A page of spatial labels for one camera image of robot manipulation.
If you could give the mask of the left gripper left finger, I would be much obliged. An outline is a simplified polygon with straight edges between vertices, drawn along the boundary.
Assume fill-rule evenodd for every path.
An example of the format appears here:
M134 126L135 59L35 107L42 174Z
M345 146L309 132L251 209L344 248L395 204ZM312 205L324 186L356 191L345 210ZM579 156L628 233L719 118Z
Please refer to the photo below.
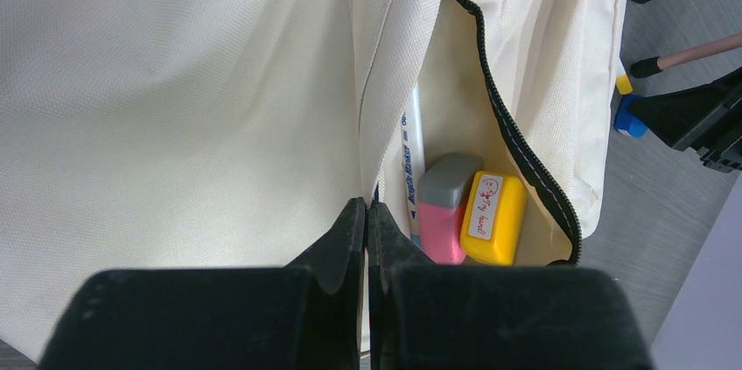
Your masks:
M110 269L71 299L42 369L356 369L366 206L281 268Z

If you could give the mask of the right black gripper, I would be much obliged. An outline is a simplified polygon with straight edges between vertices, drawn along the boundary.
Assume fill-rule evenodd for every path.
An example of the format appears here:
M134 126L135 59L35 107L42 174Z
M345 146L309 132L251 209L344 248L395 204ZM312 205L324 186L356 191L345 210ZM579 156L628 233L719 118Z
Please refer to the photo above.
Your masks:
M701 86L632 101L627 110L667 146L692 148L703 166L741 170L741 70Z

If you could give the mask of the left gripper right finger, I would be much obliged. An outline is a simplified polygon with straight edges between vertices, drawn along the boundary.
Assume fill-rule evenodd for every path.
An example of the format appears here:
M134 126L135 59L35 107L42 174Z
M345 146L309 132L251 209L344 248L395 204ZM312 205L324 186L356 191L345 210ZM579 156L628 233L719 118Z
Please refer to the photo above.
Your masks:
M374 369L650 369L622 289L607 274L438 265L389 209L367 210Z

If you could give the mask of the blue small eraser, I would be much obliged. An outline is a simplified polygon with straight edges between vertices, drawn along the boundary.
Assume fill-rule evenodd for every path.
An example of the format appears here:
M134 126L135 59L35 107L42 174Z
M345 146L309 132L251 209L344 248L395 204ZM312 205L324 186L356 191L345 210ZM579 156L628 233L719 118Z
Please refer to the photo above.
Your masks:
M632 102L640 99L642 96L638 94L625 94L621 97L613 121L613 128L621 135L639 138L647 132L648 127L628 109Z

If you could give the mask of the yellow capped white marker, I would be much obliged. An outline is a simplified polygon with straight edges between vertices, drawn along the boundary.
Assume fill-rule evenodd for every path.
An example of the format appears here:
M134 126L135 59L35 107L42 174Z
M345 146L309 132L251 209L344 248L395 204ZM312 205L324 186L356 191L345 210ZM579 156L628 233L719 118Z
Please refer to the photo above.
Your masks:
M621 95L631 94L634 89L624 64L620 59L617 61L616 73L615 88L618 93Z

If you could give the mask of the yellow orange eraser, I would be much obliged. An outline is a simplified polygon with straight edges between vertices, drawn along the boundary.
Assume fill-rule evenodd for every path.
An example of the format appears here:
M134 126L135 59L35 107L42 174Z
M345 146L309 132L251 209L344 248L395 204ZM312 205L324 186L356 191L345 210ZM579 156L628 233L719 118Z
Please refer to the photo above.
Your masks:
M491 171L477 172L459 236L467 256L485 264L512 265L527 199L519 178Z

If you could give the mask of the pink eraser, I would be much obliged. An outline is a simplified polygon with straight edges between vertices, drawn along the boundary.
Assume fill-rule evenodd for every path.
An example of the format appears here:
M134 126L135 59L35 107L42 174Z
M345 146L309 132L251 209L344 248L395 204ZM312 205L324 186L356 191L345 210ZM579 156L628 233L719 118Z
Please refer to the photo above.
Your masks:
M479 156L449 152L420 179L420 240L435 263L459 265L466 258L459 242L461 226L474 175L483 163Z

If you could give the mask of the blue capped white marker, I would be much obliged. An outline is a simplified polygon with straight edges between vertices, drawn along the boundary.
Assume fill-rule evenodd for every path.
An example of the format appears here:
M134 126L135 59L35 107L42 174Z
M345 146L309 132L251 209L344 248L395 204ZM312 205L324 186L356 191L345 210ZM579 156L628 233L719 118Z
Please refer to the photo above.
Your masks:
M422 247L419 220L419 180L425 172L424 137L419 86L415 85L401 117L402 168L406 188L409 237Z

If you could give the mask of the beige canvas backpack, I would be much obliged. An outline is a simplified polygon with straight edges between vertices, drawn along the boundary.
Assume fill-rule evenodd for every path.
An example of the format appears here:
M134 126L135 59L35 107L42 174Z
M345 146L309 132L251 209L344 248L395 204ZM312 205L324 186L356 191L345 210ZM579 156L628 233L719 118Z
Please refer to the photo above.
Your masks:
M627 0L1 0L1 338L38 361L104 269L283 265L426 161L528 191L519 265L605 204Z

